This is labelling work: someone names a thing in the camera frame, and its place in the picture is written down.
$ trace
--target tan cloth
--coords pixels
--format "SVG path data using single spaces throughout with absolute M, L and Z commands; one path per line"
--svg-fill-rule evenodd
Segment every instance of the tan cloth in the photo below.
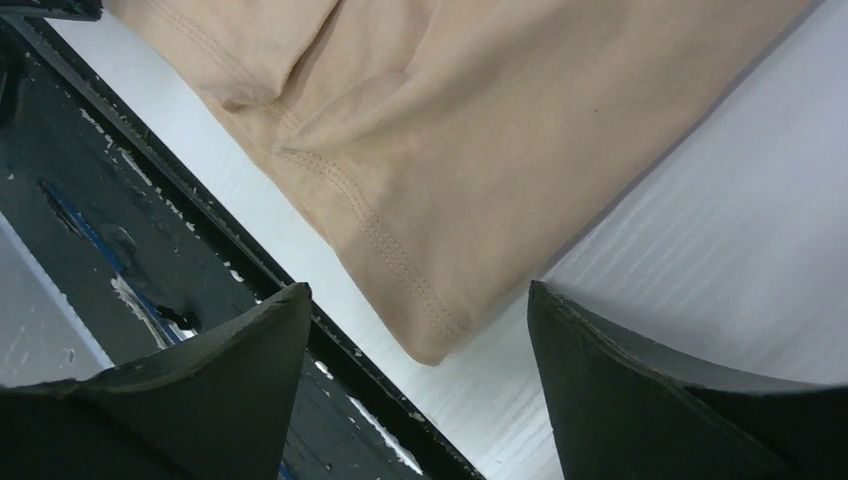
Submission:
M 432 365 L 808 3 L 107 0 Z

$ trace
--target white table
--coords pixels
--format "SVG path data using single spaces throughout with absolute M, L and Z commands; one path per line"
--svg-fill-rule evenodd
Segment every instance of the white table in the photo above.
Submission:
M 330 248 L 111 17 L 66 40 L 489 479 L 562 478 L 525 296 L 438 368 L 395 344 Z M 546 279 L 726 365 L 848 379 L 848 2 L 826 1 Z

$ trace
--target fabric fold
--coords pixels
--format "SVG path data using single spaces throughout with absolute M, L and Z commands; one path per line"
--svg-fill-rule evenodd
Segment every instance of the fabric fold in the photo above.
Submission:
M 107 0 L 436 365 L 810 0 Z

